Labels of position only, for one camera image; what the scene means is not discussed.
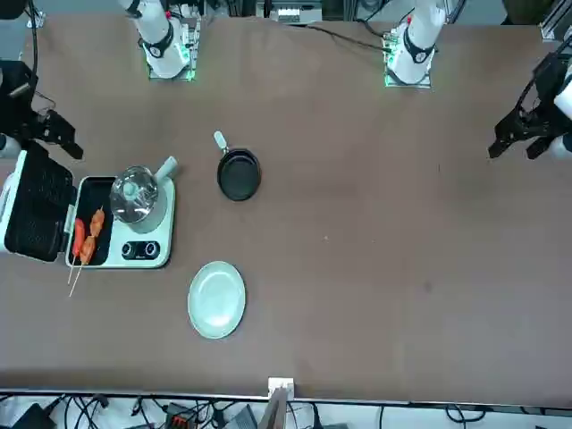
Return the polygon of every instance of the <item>pot handle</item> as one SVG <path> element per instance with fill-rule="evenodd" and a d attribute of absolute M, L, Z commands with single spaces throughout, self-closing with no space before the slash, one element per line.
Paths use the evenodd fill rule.
<path fill-rule="evenodd" d="M 177 160 L 174 158 L 174 156 L 169 156 L 165 160 L 163 165 L 161 165 L 159 170 L 157 170 L 157 172 L 155 173 L 155 180 L 157 181 L 157 183 L 163 181 L 163 179 L 172 172 L 174 172 L 176 168 L 177 168 Z"/>
<path fill-rule="evenodd" d="M 219 131 L 215 131 L 213 134 L 214 141 L 218 145 L 218 147 L 223 151 L 226 155 L 229 153 L 229 145 L 227 145 L 226 140 L 224 139 L 224 135 Z"/>

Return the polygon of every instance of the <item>cable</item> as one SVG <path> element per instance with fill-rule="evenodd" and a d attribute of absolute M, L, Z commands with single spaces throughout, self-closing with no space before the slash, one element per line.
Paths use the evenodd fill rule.
<path fill-rule="evenodd" d="M 370 25 L 370 23 L 367 22 L 366 20 L 356 20 L 356 21 L 364 24 L 364 27 L 366 27 L 366 30 L 369 31 L 370 33 L 372 33 L 374 36 L 377 36 L 378 38 L 383 37 L 383 33 L 375 31 L 374 28 Z"/>
<path fill-rule="evenodd" d="M 318 407 L 315 405 L 314 402 L 311 403 L 312 409 L 314 410 L 314 424 L 312 427 L 314 429 L 324 429 L 322 426 L 322 421 L 320 420 L 320 413 L 318 412 Z"/>
<path fill-rule="evenodd" d="M 384 0 L 374 0 L 372 3 L 369 3 L 367 0 L 359 0 L 361 6 L 369 12 L 379 12 L 383 8 L 383 4 L 385 3 Z"/>
<path fill-rule="evenodd" d="M 32 91 L 36 91 L 36 86 L 38 84 L 38 34 L 36 32 L 36 7 L 32 0 L 29 0 L 28 7 L 31 14 L 29 21 L 32 24 L 32 45 L 34 50 L 34 63 L 32 64 L 32 76 L 30 78 L 29 85 L 31 86 Z"/>
<path fill-rule="evenodd" d="M 366 42 L 362 42 L 361 40 L 356 40 L 354 38 L 349 38 L 348 36 L 344 36 L 342 34 L 339 33 L 334 33 L 333 31 L 329 31 L 328 29 L 323 29 L 321 27 L 315 27 L 313 25 L 307 25 L 306 26 L 307 29 L 315 29 L 317 31 L 322 31 L 325 34 L 329 34 L 330 36 L 334 37 L 334 38 L 341 38 L 342 40 L 346 40 L 350 43 L 353 43 L 355 45 L 359 45 L 362 47 L 367 47 L 369 49 L 375 49 L 377 51 L 382 51 L 382 52 L 386 52 L 388 54 L 391 53 L 391 50 L 389 48 L 383 47 L 383 46 L 378 46 L 378 45 L 372 45 L 370 43 L 366 43 Z"/>
<path fill-rule="evenodd" d="M 99 405 L 99 402 L 96 402 L 96 405 L 93 407 L 93 409 L 91 410 L 91 417 L 89 418 L 89 420 L 91 420 L 93 422 L 93 416 L 96 414 L 97 411 L 97 406 Z"/>
<path fill-rule="evenodd" d="M 151 398 L 151 400 L 155 402 L 155 405 L 157 405 L 165 414 L 167 414 L 167 409 L 169 408 L 168 405 L 161 405 L 155 398 Z"/>
<path fill-rule="evenodd" d="M 379 12 L 382 11 L 382 9 L 385 7 L 385 5 L 387 5 L 391 0 L 384 0 L 379 4 L 379 7 L 377 9 L 375 9 L 374 11 L 370 11 L 371 15 L 369 15 L 367 18 L 365 18 L 364 20 L 357 20 L 357 21 L 365 21 L 368 22 L 369 20 L 371 20 L 376 14 L 378 14 Z"/>
<path fill-rule="evenodd" d="M 551 55 L 551 57 L 546 57 L 539 65 L 538 67 L 549 67 L 552 62 L 554 62 L 555 59 L 558 58 L 558 55 L 560 55 L 562 53 L 562 51 L 564 49 L 566 49 L 566 47 L 568 45 L 570 45 L 570 42 L 572 42 L 572 35 L 568 36 L 558 47 L 558 49 L 556 49 L 556 51 L 554 51 Z M 533 77 L 532 79 L 530 79 L 530 81 L 526 84 L 525 88 L 523 89 L 522 93 L 520 94 L 520 97 L 518 98 L 517 104 L 515 106 L 515 109 L 518 110 L 522 110 L 522 103 L 525 101 L 526 95 L 528 94 L 528 91 L 530 91 L 530 88 L 533 87 L 534 85 L 534 78 L 535 78 L 535 72 L 533 73 Z"/>
<path fill-rule="evenodd" d="M 379 410 L 379 429 L 382 429 L 383 424 L 383 411 L 385 411 L 385 406 L 382 405 L 381 409 Z"/>
<path fill-rule="evenodd" d="M 455 411 L 458 412 L 458 415 L 460 416 L 460 418 L 453 417 L 450 414 L 450 408 L 451 407 L 453 407 L 455 409 Z M 461 411 L 461 408 L 457 404 L 447 404 L 447 406 L 445 407 L 445 413 L 447 414 L 447 417 L 449 418 L 449 420 L 451 422 L 457 423 L 459 425 L 463 425 L 463 429 L 467 429 L 467 423 L 480 422 L 486 416 L 486 411 L 481 411 L 480 416 L 466 418 L 465 415 L 463 414 L 463 411 Z"/>
<path fill-rule="evenodd" d="M 407 12 L 405 15 L 403 15 L 403 16 L 401 17 L 401 19 L 400 19 L 400 24 L 401 24 L 404 20 L 406 20 L 406 18 L 407 18 L 411 13 L 413 13 L 413 11 L 415 11 L 415 7 L 412 7 L 411 10 L 409 10 L 409 12 Z"/>
<path fill-rule="evenodd" d="M 75 422 L 75 426 L 73 427 L 73 429 L 78 429 L 80 427 L 80 422 L 81 419 L 83 418 L 83 416 L 85 415 L 88 418 L 88 422 L 89 422 L 89 428 L 94 427 L 95 429 L 97 428 L 97 425 L 95 423 L 93 423 L 93 420 L 91 420 L 91 417 L 89 416 L 89 412 L 88 412 L 88 408 L 91 404 L 93 404 L 94 402 L 97 402 L 97 399 L 92 399 L 88 402 L 88 405 L 85 405 L 85 402 L 83 401 L 83 398 L 80 397 L 80 401 L 81 401 L 81 405 L 78 403 L 78 401 L 73 398 L 73 402 L 75 402 L 75 405 L 78 406 L 78 408 L 81 410 L 80 415 L 78 416 L 78 420 Z"/>
<path fill-rule="evenodd" d="M 294 419 L 294 425 L 296 426 L 296 429 L 298 428 L 298 419 L 296 418 L 296 413 L 294 412 L 294 408 L 292 408 L 292 404 L 290 404 L 289 402 L 286 402 L 286 405 L 288 405 L 288 408 L 290 409 L 290 412 L 292 413 L 292 418 Z"/>
<path fill-rule="evenodd" d="M 70 397 L 68 403 L 65 404 L 65 411 L 63 412 L 63 425 L 65 429 L 68 429 L 68 411 L 70 410 L 70 403 L 72 402 L 73 397 Z"/>
<path fill-rule="evenodd" d="M 195 406 L 195 408 L 198 408 L 198 400 L 195 400 L 195 403 L 197 404 Z M 195 423 L 197 425 L 202 425 L 207 419 L 208 419 L 208 411 L 209 411 L 210 407 L 206 407 L 206 414 L 205 414 L 205 418 L 200 418 L 200 413 L 197 412 L 197 416 L 195 417 Z"/>
<path fill-rule="evenodd" d="M 457 6 L 455 7 L 455 9 L 453 9 L 453 12 L 451 12 L 449 17 L 447 18 L 447 22 L 449 24 L 454 24 L 455 22 L 457 22 L 461 12 L 463 12 L 463 9 L 465 9 L 465 4 L 467 4 L 467 0 L 458 0 Z"/>
<path fill-rule="evenodd" d="M 44 94 L 42 94 L 39 91 L 36 91 L 35 94 L 40 98 L 44 98 L 46 101 L 49 101 L 52 104 L 50 107 L 46 107 L 46 109 L 55 109 L 56 104 L 55 104 L 55 101 L 53 99 L 45 96 Z"/>
<path fill-rule="evenodd" d="M 145 408 L 144 408 L 143 400 L 141 401 L 141 415 L 143 416 L 143 420 L 145 420 L 145 425 L 147 427 L 151 427 L 151 424 L 149 423 L 149 419 L 147 418 L 147 414 L 145 414 Z"/>
<path fill-rule="evenodd" d="M 226 422 L 223 421 L 223 420 L 224 420 L 224 411 L 225 411 L 226 409 L 232 407 L 232 406 L 235 405 L 236 403 L 237 403 L 236 401 L 233 401 L 233 402 L 231 402 L 230 404 L 225 405 L 225 406 L 222 407 L 222 408 L 217 408 L 217 407 L 215 407 L 215 403 L 214 403 L 214 402 L 208 402 L 206 405 L 213 408 L 213 415 L 212 415 L 210 418 L 208 417 L 208 410 L 210 409 L 210 408 L 208 408 L 208 409 L 206 410 L 206 416 L 205 416 L 205 418 L 204 418 L 201 422 L 198 422 L 198 423 L 204 422 L 204 424 L 203 424 L 202 426 L 200 426 L 200 429 L 205 429 L 205 428 L 208 427 L 209 425 L 212 425 L 212 427 L 213 427 L 214 429 L 217 429 L 217 428 L 219 428 L 219 427 L 224 427 L 224 425 L 226 424 Z"/>

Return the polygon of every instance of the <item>sausage skewer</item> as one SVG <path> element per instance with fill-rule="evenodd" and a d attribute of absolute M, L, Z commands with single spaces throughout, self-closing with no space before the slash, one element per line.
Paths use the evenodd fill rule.
<path fill-rule="evenodd" d="M 91 216 L 91 223 L 89 224 L 89 237 L 87 237 L 80 246 L 79 257 L 81 261 L 80 269 L 78 270 L 73 285 L 71 286 L 70 297 L 72 296 L 75 285 L 80 278 L 81 269 L 84 265 L 88 265 L 91 261 L 91 257 L 96 251 L 96 238 L 99 237 L 99 233 L 103 229 L 105 220 L 105 213 L 103 207 L 99 207 L 96 212 Z"/>
<path fill-rule="evenodd" d="M 68 286 L 72 281 L 72 272 L 73 272 L 73 267 L 75 266 L 75 260 L 77 257 L 80 256 L 81 246 L 83 246 L 83 241 L 85 239 L 86 239 L 86 228 L 83 225 L 81 219 L 76 219 L 74 225 L 74 233 L 73 233 L 73 248 L 71 250 L 71 252 L 73 253 L 73 261 L 71 262 L 70 275 L 68 276 Z"/>

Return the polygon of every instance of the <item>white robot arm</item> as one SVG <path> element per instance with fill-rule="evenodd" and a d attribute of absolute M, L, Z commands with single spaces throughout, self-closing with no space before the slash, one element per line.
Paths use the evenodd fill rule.
<path fill-rule="evenodd" d="M 119 0 L 119 4 L 133 19 L 147 63 L 157 76 L 174 78 L 189 65 L 181 21 L 175 17 L 167 19 L 160 0 Z"/>
<path fill-rule="evenodd" d="M 526 148 L 529 159 L 546 151 L 557 158 L 572 157 L 572 66 L 570 55 L 563 54 L 571 42 L 572 36 L 536 66 L 515 107 L 494 127 L 496 140 L 489 147 L 490 158 L 529 139 L 534 139 Z M 533 87 L 539 103 L 526 110 L 523 104 Z"/>
<path fill-rule="evenodd" d="M 417 0 L 410 23 L 396 28 L 397 46 L 387 74 L 400 85 L 417 85 L 429 72 L 435 42 L 446 20 L 442 0 Z"/>

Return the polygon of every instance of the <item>frying pan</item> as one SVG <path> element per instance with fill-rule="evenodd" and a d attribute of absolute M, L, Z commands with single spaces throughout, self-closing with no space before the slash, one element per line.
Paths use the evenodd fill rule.
<path fill-rule="evenodd" d="M 260 163 L 247 149 L 229 149 L 220 131 L 215 131 L 213 137 L 224 153 L 216 172 L 219 188 L 232 201 L 249 199 L 260 185 Z"/>

